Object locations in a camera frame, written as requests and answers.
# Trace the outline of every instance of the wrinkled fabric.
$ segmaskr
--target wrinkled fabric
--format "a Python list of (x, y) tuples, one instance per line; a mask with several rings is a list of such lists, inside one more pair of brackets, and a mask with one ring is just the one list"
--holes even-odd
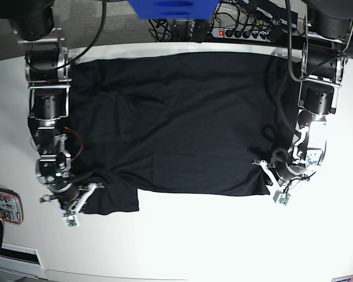
[[(137, 189), (227, 196), (269, 194), (254, 159), (289, 147), (275, 94), (286, 60), (251, 53), (184, 53), (97, 60), (72, 68), (67, 126), (84, 150), (72, 171), (103, 180), (86, 213), (134, 212)], [(298, 115), (299, 84), (282, 103)], [(79, 142), (69, 138), (76, 154)]]

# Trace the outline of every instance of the cable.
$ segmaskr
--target cable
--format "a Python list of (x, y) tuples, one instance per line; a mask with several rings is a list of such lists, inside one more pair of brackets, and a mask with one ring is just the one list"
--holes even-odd
[(226, 15), (226, 16), (228, 16), (229, 18), (231, 18), (235, 23), (237, 23), (237, 20), (232, 16), (232, 15), (230, 15), (229, 13), (226, 13), (226, 12), (216, 12), (216, 14), (215, 14), (215, 16), (217, 16), (217, 15)]
[(248, 23), (249, 17), (250, 17), (250, 14), (247, 15), (246, 24), (243, 25), (242, 29), (239, 31), (240, 34), (242, 34), (243, 31), (245, 31), (245, 29), (246, 29), (246, 27), (247, 27), (247, 23)]
[(236, 29), (238, 28), (240, 17), (241, 17), (241, 10), (238, 9), (237, 21), (236, 21), (236, 23), (235, 23), (235, 26), (234, 26), (233, 30), (236, 30)]
[(77, 134), (76, 131), (74, 131), (74, 130), (70, 129), (69, 127), (66, 127), (66, 126), (64, 126), (64, 129), (65, 129), (66, 131), (68, 131), (68, 132), (71, 132), (71, 133), (79, 140), (79, 142), (80, 142), (80, 149), (78, 150), (76, 156), (74, 156), (74, 157), (71, 159), (71, 162), (73, 162), (73, 161), (81, 154), (81, 152), (83, 151), (83, 149), (84, 149), (84, 144), (83, 144), (83, 142), (82, 142), (82, 139), (81, 139), (80, 135)]
[(162, 27), (164, 28), (164, 32), (163, 32), (163, 34), (162, 34), (162, 38), (160, 39), (160, 38), (158, 37), (157, 27), (154, 26), (152, 20), (149, 20), (149, 23), (151, 24), (151, 26), (152, 26), (152, 28), (153, 28), (153, 31), (154, 31), (154, 34), (155, 34), (155, 36), (156, 36), (156, 40), (157, 40), (158, 42), (161, 42), (161, 41), (163, 41), (163, 40), (165, 39), (165, 37), (166, 37), (166, 31), (168, 31), (168, 30), (167, 30), (167, 27), (168, 27), (169, 24), (167, 23), (166, 26), (164, 26), (163, 24), (160, 24), (160, 22), (158, 22), (158, 21), (155, 20), (155, 19), (153, 19), (153, 21), (157, 23), (157, 26), (159, 25), (159, 26), (162, 26)]
[(37, 69), (34, 66), (32, 66), (30, 64), (29, 58), (28, 56), (25, 56), (25, 59), (29, 65), (29, 67), (36, 72), (52, 72), (52, 71), (56, 71), (58, 69), (62, 69), (65, 68), (66, 66), (71, 65), (72, 63), (76, 62), (78, 59), (80, 59), (82, 56), (84, 56), (97, 42), (99, 36), (101, 35), (104, 26), (105, 26), (105, 21), (106, 21), (106, 11), (107, 11), (107, 0), (102, 0), (102, 17), (101, 17), (101, 24), (98, 28), (98, 31), (94, 37), (94, 39), (92, 40), (92, 42), (85, 48), (85, 50), (83, 50), (78, 56), (74, 57), (73, 59), (71, 59), (69, 62), (65, 63), (62, 66), (58, 66), (56, 68), (52, 68), (52, 69), (47, 69), (47, 70), (43, 70), (43, 69)]
[(351, 33), (349, 35), (347, 45), (345, 46), (344, 51), (342, 51), (343, 53), (345, 53), (345, 51), (349, 48), (349, 44), (351, 43), (352, 36), (353, 36), (353, 22), (352, 22)]
[[(303, 23), (302, 23), (302, 27), (304, 28), (303, 33), (300, 33), (299, 30), (298, 30), (298, 20), (299, 19), (303, 20)], [(298, 33), (298, 36), (304, 36), (306, 34), (306, 32), (305, 32), (305, 18), (297, 18), (297, 28), (296, 28), (295, 31)]]
[[(221, 7), (222, 4), (230, 5), (230, 6), (235, 7), (235, 8), (237, 9), (238, 13), (239, 13), (239, 16), (240, 16), (241, 12), (247, 14), (248, 16), (247, 16), (246, 22), (245, 22), (245, 23), (241, 23), (241, 22), (239, 21), (239, 18), (237, 18), (237, 20), (235, 20), (233, 16), (231, 16), (230, 14), (228, 14), (228, 13), (226, 13), (226, 12), (220, 12), (220, 13), (219, 13), (218, 11), (219, 11), (219, 8)], [(246, 10), (245, 10), (243, 7), (241, 7), (236, 1), (231, 1), (231, 2), (228, 2), (228, 1), (220, 1), (218, 7), (219, 7), (219, 8), (216, 10), (213, 20), (216, 20), (216, 21), (217, 21), (217, 19), (218, 19), (218, 18), (217, 18), (217, 15), (219, 15), (219, 14), (228, 15), (233, 21), (235, 21), (235, 28), (234, 28), (234, 29), (237, 29), (239, 25), (242, 25), (242, 26), (244, 26), (244, 27), (249, 26), (249, 24), (248, 24), (249, 17), (252, 16), (252, 17), (254, 18), (254, 21), (253, 21), (253, 23), (250, 24), (250, 25), (253, 26), (254, 29), (255, 29), (255, 27), (256, 27), (256, 25), (257, 25), (257, 18), (256, 18), (256, 16), (254, 15), (254, 13), (246, 11)]]
[(305, 81), (310, 75), (312, 75), (317, 69), (319, 69), (320, 67), (324, 66), (326, 63), (330, 63), (334, 60), (337, 60), (339, 58), (347, 58), (348, 56), (346, 55), (338, 55), (335, 56), (331, 59), (329, 59), (326, 62), (320, 63), (315, 69), (313, 69), (310, 73), (307, 73), (305, 76), (301, 77), (301, 78), (297, 78), (294, 75), (293, 72), (293, 64), (292, 64), (292, 25), (291, 25), (291, 21), (292, 21), (292, 13), (291, 13), (291, 8), (290, 8), (290, 0), (285, 0), (285, 4), (287, 6), (287, 20), (288, 20), (288, 70), (289, 70), (289, 74), (290, 77), (296, 81), (296, 82), (303, 82)]
[[(297, 186), (299, 182), (304, 181), (304, 180), (310, 180), (310, 178), (311, 178), (312, 176), (314, 176), (315, 173), (316, 173), (316, 172), (314, 172), (314, 173), (313, 173), (312, 175), (310, 175), (310, 176), (301, 177), (301, 178), (295, 178), (295, 179), (290, 180), (290, 182), (289, 182), (288, 185), (287, 185), (287, 189), (289, 189), (289, 191), (290, 191), (290, 190), (292, 190), (295, 186)], [(290, 187), (290, 186), (292, 185), (293, 181), (296, 181), (296, 180), (299, 180), (299, 182), (298, 182), (296, 185), (294, 185), (293, 187)]]

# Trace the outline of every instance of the power strip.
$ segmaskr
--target power strip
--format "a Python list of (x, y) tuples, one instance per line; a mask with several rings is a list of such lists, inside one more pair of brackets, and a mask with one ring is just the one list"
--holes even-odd
[(268, 40), (269, 32), (251, 31), (250, 29), (245, 29), (242, 34), (239, 34), (241, 29), (236, 29), (231, 35), (230, 33), (232, 32), (232, 30), (233, 30), (232, 28), (214, 28), (212, 30), (212, 36), (214, 38), (228, 38), (228, 39), (258, 41), (258, 42), (270, 42)]

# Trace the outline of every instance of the plug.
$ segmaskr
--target plug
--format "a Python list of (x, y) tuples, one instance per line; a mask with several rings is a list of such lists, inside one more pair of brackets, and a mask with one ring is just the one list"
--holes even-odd
[(240, 38), (240, 37), (242, 36), (242, 32), (241, 32), (241, 31), (235, 31), (235, 32), (234, 32), (234, 36), (235, 36), (236, 38)]
[(251, 35), (251, 31), (246, 31), (243, 33), (242, 36), (243, 36), (243, 38), (247, 39), (247, 38), (249, 38), (250, 35)]
[(233, 29), (229, 29), (225, 32), (225, 35), (226, 37), (232, 37), (233, 36), (233, 33), (234, 33), (234, 30)]

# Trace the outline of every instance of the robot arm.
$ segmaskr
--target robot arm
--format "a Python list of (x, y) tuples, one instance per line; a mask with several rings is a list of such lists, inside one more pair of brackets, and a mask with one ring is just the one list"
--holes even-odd
[(353, 15), (353, 10), (348, 13), (328, 7), (332, 2), (335, 5), (338, 2), (342, 4), (342, 1), (329, 1), (324, 6), (326, 9), (319, 11), (313, 8), (314, 4), (324, 1), (305, 2), (311, 6), (307, 9), (305, 20), (306, 43), (302, 51), (300, 78), (295, 77), (291, 67), (289, 27), (289, 72), (293, 80), (301, 83), (297, 129), (291, 128), (297, 138), (289, 150), (283, 150), (282, 157), (275, 154), (270, 163), (255, 161), (267, 174), (273, 173), (274, 177), (270, 179), (276, 187), (274, 200), (284, 205), (290, 198), (291, 183), (294, 180), (309, 180), (322, 165), (327, 143), (326, 115), (336, 112), (347, 63), (345, 51), (353, 33), (353, 18), (347, 18)]
[(58, 200), (67, 225), (76, 226), (86, 200), (103, 185), (93, 180), (91, 172), (71, 172), (74, 159), (65, 141), (72, 130), (64, 126), (69, 111), (70, 58), (62, 29), (55, 26), (53, 4), (54, 0), (0, 1), (0, 18), (9, 19), (26, 49), (28, 125), (40, 156), (36, 175), (52, 193), (41, 198), (41, 203)]

